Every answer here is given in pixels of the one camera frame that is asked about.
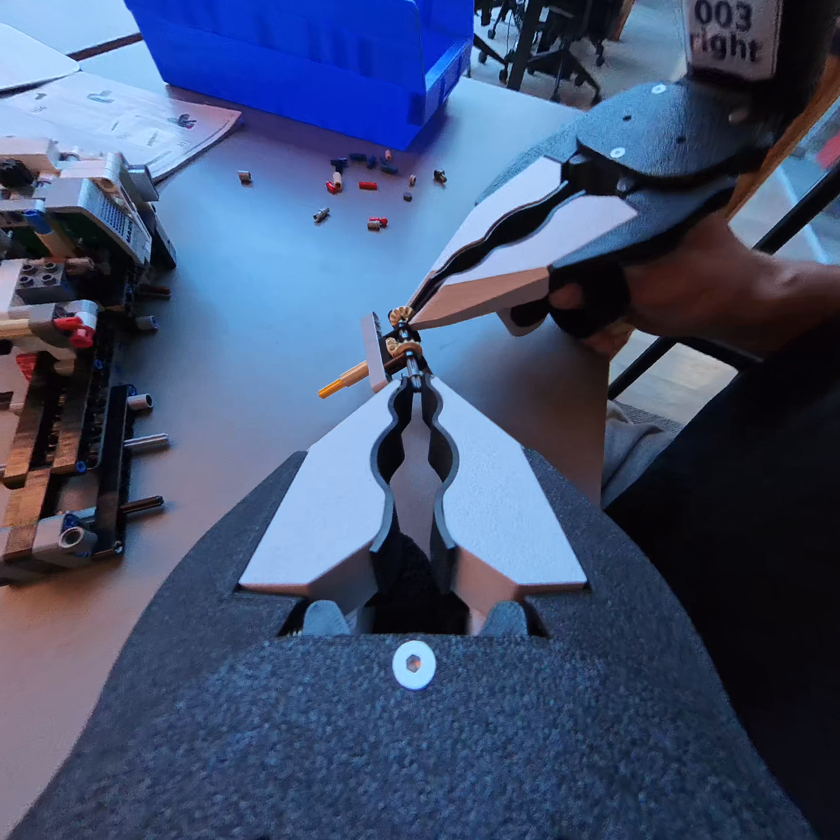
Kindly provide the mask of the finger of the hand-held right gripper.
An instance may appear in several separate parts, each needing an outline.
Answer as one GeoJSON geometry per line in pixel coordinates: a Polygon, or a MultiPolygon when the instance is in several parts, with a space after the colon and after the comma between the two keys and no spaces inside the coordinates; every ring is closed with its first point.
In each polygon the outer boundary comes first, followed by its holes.
{"type": "Polygon", "coordinates": [[[560,161],[541,156],[529,164],[469,213],[419,287],[418,307],[424,308],[447,278],[535,233],[570,194],[560,161]]]}
{"type": "Polygon", "coordinates": [[[636,209],[617,196],[571,198],[552,210],[536,232],[494,248],[477,265],[445,279],[417,308],[412,328],[444,327],[544,298],[555,261],[636,215],[636,209]]]}

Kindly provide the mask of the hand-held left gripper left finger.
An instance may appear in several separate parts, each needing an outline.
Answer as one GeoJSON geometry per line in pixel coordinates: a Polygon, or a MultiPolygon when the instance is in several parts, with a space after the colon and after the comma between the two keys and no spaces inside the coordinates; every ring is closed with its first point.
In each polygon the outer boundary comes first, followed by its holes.
{"type": "Polygon", "coordinates": [[[371,455],[394,420],[392,381],[313,444],[239,578],[250,592],[368,601],[385,490],[371,455]]]}

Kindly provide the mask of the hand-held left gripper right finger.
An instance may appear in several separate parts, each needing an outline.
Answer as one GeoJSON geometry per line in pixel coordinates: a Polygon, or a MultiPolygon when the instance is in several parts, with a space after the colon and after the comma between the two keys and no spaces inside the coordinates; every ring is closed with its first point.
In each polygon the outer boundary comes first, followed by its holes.
{"type": "Polygon", "coordinates": [[[524,448],[439,378],[423,379],[428,462],[442,482],[430,542],[439,587],[484,615],[499,602],[584,589],[524,448]]]}

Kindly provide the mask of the small grey black lego assembly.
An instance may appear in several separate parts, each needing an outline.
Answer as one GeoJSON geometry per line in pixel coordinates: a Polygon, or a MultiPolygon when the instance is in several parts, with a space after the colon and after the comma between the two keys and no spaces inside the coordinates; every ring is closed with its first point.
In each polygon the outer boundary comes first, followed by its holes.
{"type": "Polygon", "coordinates": [[[374,312],[362,318],[361,327],[364,360],[321,388],[318,396],[326,399],[364,379],[370,380],[372,391],[378,393],[399,371],[407,373],[413,391],[420,393],[423,389],[423,375],[427,372],[427,362],[419,332],[409,323],[402,324],[399,329],[393,329],[391,326],[390,332],[383,333],[380,320],[374,312]]]}

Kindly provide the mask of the person's right forearm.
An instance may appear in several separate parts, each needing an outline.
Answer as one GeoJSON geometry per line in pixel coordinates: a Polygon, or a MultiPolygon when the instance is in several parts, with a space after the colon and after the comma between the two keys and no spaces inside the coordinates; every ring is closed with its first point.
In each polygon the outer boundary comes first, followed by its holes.
{"type": "Polygon", "coordinates": [[[780,350],[839,312],[839,266],[780,259],[773,281],[772,337],[780,350]]]}

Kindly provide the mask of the scattered small lego pieces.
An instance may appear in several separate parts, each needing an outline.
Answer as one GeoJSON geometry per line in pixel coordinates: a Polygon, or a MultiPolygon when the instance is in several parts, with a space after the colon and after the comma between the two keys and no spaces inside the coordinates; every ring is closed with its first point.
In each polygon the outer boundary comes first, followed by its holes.
{"type": "MultiPolygon", "coordinates": [[[[330,165],[332,167],[332,175],[324,185],[330,195],[340,195],[344,191],[345,182],[343,173],[350,165],[350,163],[364,163],[367,170],[373,173],[373,170],[379,167],[380,174],[396,177],[399,174],[398,168],[393,164],[393,154],[390,150],[386,150],[383,156],[375,154],[365,155],[363,153],[352,153],[347,156],[331,159],[330,165]]],[[[254,179],[250,171],[237,171],[237,177],[242,186],[252,186],[254,179]]],[[[448,183],[448,176],[445,170],[433,170],[433,182],[439,186],[446,186],[448,183]]],[[[409,189],[402,194],[402,199],[406,203],[413,200],[413,189],[417,185],[417,175],[412,173],[408,177],[409,189]]],[[[358,188],[363,192],[377,192],[379,189],[378,182],[374,181],[359,181],[358,188]]],[[[315,225],[323,224],[331,215],[331,208],[329,206],[321,207],[313,215],[313,223],[315,225]]],[[[380,232],[387,229],[389,219],[387,217],[368,217],[366,220],[366,227],[373,232],[380,232]]]]}

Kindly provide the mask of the large black grey lego build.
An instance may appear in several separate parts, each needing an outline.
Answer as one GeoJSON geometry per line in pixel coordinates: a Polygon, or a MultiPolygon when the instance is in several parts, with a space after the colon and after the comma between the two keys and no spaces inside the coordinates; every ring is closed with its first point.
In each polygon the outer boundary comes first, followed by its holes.
{"type": "Polygon", "coordinates": [[[1,584],[27,585],[118,558],[127,519],[164,505],[129,500],[133,437],[152,396],[114,381],[119,341],[154,333],[145,299],[176,267],[147,166],[120,152],[64,152],[47,138],[1,142],[2,361],[23,377],[2,458],[1,584]]]}

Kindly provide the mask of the lego instruction booklet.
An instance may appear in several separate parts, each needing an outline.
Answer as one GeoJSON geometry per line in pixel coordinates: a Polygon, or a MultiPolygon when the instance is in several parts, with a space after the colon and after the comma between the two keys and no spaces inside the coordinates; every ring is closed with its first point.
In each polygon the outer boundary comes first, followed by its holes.
{"type": "Polygon", "coordinates": [[[2,136],[44,138],[59,152],[120,152],[155,182],[224,138],[239,111],[169,98],[85,71],[3,97],[2,136]]]}

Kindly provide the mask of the person's right hand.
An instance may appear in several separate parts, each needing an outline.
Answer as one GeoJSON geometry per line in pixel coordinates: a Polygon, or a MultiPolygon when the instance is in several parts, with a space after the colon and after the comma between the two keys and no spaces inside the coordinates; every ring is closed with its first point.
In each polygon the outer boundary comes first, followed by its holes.
{"type": "Polygon", "coordinates": [[[785,263],[745,246],[720,215],[691,229],[670,253],[625,266],[626,313],[582,339],[613,358],[635,329],[660,338],[718,341],[766,354],[800,331],[790,319],[785,263]]]}

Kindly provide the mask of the black office chair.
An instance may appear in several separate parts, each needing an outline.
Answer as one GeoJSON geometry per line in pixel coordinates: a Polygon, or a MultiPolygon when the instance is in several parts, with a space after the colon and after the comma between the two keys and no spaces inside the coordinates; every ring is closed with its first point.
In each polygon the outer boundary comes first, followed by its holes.
{"type": "Polygon", "coordinates": [[[468,75],[505,88],[522,31],[526,2],[475,1],[468,75]]]}
{"type": "Polygon", "coordinates": [[[592,106],[602,101],[599,83],[571,51],[574,43],[592,35],[594,6],[593,1],[548,2],[543,6],[548,11],[547,16],[538,24],[525,72],[529,75],[542,73],[554,79],[552,102],[560,101],[562,81],[571,81],[576,88],[591,87],[592,106]]]}

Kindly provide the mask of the grey cloth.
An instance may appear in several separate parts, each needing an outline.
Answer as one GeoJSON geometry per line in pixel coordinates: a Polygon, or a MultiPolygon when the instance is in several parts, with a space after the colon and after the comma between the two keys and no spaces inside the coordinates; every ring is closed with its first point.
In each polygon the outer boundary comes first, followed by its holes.
{"type": "Polygon", "coordinates": [[[635,406],[608,401],[601,504],[606,509],[681,432],[683,425],[635,406]]]}

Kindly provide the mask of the black metal bar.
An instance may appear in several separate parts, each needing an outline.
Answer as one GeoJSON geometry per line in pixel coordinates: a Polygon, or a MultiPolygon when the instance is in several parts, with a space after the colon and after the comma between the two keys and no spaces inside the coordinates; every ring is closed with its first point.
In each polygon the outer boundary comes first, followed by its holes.
{"type": "Polygon", "coordinates": [[[776,254],[839,196],[839,161],[792,209],[752,247],[760,253],[776,254]]]}
{"type": "Polygon", "coordinates": [[[712,359],[731,367],[739,374],[762,361],[761,357],[755,353],[737,350],[725,343],[697,338],[659,338],[647,347],[644,352],[642,352],[632,363],[630,363],[623,373],[619,374],[617,378],[609,384],[607,399],[609,401],[615,401],[618,396],[623,394],[627,388],[635,383],[642,375],[649,371],[654,364],[660,361],[669,351],[678,345],[686,346],[693,351],[711,357],[712,359]]]}

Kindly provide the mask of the blue plastic bin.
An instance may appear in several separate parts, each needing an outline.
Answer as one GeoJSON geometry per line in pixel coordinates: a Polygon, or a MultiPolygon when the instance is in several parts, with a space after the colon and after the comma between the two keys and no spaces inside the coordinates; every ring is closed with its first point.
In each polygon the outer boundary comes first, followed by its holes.
{"type": "Polygon", "coordinates": [[[127,1],[177,88],[406,150],[465,73],[468,1],[127,1]]]}

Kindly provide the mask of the person's dark clothing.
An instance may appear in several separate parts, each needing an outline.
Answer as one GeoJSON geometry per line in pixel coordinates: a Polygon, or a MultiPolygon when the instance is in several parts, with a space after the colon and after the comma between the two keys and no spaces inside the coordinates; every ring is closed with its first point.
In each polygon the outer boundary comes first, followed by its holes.
{"type": "Polygon", "coordinates": [[[686,609],[773,775],[838,838],[838,316],[732,380],[606,512],[686,609]]]}

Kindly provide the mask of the white paper sheet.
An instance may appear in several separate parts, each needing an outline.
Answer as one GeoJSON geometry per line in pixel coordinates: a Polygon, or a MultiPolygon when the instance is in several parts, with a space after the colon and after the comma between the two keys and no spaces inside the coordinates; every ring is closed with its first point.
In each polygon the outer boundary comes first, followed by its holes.
{"type": "Polygon", "coordinates": [[[36,87],[80,70],[77,61],[1,24],[1,92],[36,87]]]}

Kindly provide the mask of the wooden post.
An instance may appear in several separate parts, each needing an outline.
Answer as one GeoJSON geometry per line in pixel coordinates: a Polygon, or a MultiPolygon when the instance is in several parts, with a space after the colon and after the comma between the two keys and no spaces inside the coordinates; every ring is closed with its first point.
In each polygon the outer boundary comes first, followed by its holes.
{"type": "Polygon", "coordinates": [[[768,153],[756,172],[748,173],[738,180],[737,187],[726,207],[725,215],[731,221],[739,210],[751,199],[795,147],[825,116],[839,96],[839,56],[830,55],[812,100],[805,110],[791,123],[779,142],[768,153]]]}

